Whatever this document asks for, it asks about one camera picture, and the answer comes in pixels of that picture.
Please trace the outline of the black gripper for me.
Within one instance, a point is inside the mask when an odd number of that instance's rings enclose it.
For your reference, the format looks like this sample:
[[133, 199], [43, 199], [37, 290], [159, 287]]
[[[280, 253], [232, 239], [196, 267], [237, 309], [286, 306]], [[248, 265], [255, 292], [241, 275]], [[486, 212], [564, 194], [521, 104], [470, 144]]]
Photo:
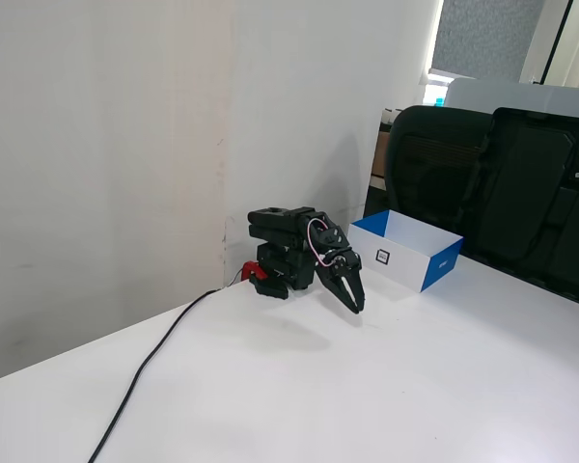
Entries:
[[361, 269], [361, 258], [351, 247], [327, 252], [320, 257], [316, 267], [324, 287], [354, 314], [360, 313], [365, 307]]

